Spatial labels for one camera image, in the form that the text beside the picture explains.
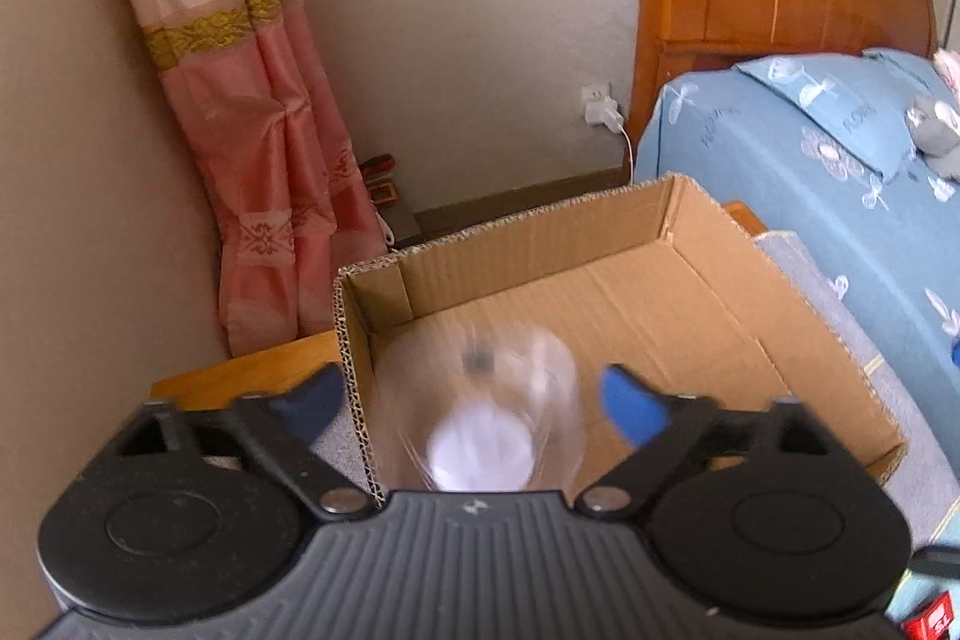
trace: blue bed sheet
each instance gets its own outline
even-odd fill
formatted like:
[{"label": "blue bed sheet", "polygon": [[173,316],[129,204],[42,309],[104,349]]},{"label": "blue bed sheet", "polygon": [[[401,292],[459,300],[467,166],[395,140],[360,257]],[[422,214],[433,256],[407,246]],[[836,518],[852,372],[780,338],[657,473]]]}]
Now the blue bed sheet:
[{"label": "blue bed sheet", "polygon": [[797,232],[960,474],[960,188],[922,159],[884,184],[738,71],[690,73],[662,90],[635,179],[666,172]]}]

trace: blurred clear container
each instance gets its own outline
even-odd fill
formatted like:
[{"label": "blurred clear container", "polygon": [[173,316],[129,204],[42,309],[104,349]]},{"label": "blurred clear container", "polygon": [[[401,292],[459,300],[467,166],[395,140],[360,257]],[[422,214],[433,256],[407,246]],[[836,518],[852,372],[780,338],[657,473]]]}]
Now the blurred clear container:
[{"label": "blurred clear container", "polygon": [[548,330],[414,326],[374,374],[368,427],[385,488],[572,487],[584,458],[576,365]]}]

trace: open cardboard box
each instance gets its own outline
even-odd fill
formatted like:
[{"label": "open cardboard box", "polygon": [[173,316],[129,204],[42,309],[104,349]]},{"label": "open cardboard box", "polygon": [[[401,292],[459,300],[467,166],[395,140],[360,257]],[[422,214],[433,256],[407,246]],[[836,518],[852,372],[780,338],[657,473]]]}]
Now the open cardboard box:
[{"label": "open cardboard box", "polygon": [[414,321],[439,330],[463,321],[534,323],[568,345],[587,436],[576,490],[630,452],[597,396],[608,363],[668,393],[712,396],[733,410],[765,410],[793,394],[877,480],[906,451],[837,336],[686,177],[570,199],[352,266],[334,299],[374,490],[377,443],[364,423],[376,394],[373,367]]}]

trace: curtain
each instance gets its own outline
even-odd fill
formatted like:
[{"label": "curtain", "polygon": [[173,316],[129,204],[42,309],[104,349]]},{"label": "curtain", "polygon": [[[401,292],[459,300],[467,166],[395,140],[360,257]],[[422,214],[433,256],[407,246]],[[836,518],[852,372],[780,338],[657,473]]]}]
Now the curtain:
[{"label": "curtain", "polygon": [[302,0],[131,0],[223,241],[233,355],[332,326],[339,266],[385,251]]}]

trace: electrical outlet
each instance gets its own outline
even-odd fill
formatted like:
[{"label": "electrical outlet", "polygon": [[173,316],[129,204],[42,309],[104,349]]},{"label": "electrical outlet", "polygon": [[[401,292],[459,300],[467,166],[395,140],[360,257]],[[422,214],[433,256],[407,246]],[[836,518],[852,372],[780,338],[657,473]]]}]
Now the electrical outlet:
[{"label": "electrical outlet", "polygon": [[600,101],[604,98],[610,98],[610,83],[603,82],[597,85],[584,85],[580,89],[580,109],[587,111],[587,105],[591,101]]}]

